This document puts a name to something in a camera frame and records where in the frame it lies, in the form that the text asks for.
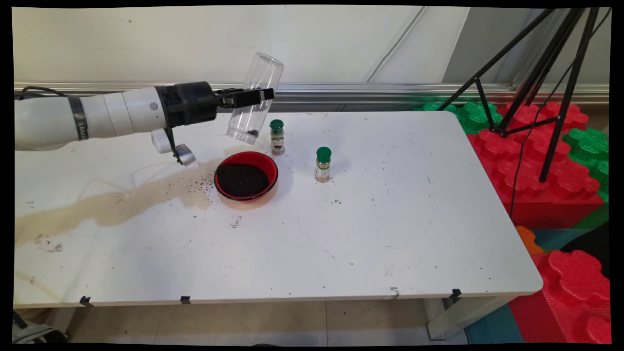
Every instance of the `black band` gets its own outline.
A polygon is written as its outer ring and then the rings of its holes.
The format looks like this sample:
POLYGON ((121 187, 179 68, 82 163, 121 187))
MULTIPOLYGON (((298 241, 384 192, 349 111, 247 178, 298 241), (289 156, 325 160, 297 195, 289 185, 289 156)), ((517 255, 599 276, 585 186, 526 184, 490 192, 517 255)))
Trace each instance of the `black band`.
POLYGON ((71 107, 72 114, 74 115, 76 131, 78 132, 78 140, 87 140, 89 138, 89 128, 87 127, 87 118, 84 115, 82 102, 80 101, 80 98, 75 95, 68 95, 67 100, 69 101, 69 107, 71 107))

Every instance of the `robotic arm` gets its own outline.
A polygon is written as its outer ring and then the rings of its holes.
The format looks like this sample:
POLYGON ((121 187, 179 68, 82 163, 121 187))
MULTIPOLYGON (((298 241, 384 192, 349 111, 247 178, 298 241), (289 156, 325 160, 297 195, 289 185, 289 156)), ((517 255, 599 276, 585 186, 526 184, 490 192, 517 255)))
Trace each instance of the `robotic arm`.
POLYGON ((151 132, 160 153, 173 152, 185 166, 195 156, 175 145, 172 128, 212 121, 217 108, 260 104, 269 89, 212 91, 207 82, 156 86, 90 97, 37 97, 15 103, 15 150, 57 149, 72 141, 151 132))

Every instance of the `floor tile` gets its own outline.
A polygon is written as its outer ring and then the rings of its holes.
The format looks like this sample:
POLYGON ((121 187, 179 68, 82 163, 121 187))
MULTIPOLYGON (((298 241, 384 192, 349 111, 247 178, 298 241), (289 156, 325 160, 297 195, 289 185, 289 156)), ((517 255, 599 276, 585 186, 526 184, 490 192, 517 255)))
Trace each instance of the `floor tile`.
POLYGON ((153 344, 165 306, 82 307, 67 328, 70 342, 153 344))
POLYGON ((172 305, 156 344, 327 346, 324 302, 172 305))
POLYGON ((467 344, 464 331, 430 341, 422 300, 328 301, 329 346, 467 344))

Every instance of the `clear plastic container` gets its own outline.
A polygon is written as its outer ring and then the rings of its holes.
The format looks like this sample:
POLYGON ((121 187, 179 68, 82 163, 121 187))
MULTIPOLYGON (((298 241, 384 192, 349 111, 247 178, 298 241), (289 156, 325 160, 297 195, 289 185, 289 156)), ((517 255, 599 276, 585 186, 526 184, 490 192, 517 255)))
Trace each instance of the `clear plastic container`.
MULTIPOLYGON (((247 71, 246 83, 243 88, 273 88, 275 91, 283 70, 284 65, 280 61, 269 55, 256 52, 251 61, 249 71, 247 71)), ((265 122, 266 113, 271 106, 271 101, 273 100, 265 100, 257 105, 234 109, 228 125, 227 135, 247 144, 255 144, 265 122)))

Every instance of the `brown stain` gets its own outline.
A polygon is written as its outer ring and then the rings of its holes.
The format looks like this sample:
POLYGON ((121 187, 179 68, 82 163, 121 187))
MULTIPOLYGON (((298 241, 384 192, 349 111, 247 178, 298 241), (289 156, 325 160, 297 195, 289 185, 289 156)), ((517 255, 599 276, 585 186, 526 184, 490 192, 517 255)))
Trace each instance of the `brown stain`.
MULTIPOLYGON (((62 301, 62 297, 60 295, 57 295, 55 292, 53 292, 52 290, 48 289, 48 287, 46 287, 45 285, 41 284, 35 277, 31 276, 31 275, 27 275, 24 272, 21 272, 20 270, 14 270, 13 271, 13 277, 15 280, 23 280, 25 282, 28 282, 28 284, 31 286, 29 289, 37 289, 42 291, 44 294, 48 295, 52 300, 54 301, 62 301)), ((20 305, 20 301, 18 299, 17 296, 15 296, 15 294, 13 295, 13 305, 20 305)))
POLYGON ((205 188, 195 182, 212 180, 214 171, 223 159, 201 162, 197 168, 185 169, 163 179, 147 181, 130 190, 108 192, 79 199, 72 205, 44 210, 15 218, 15 248, 26 243, 71 232, 85 220, 94 219, 101 227, 119 225, 145 212, 147 209, 179 199, 184 207, 208 209, 210 199, 205 188))

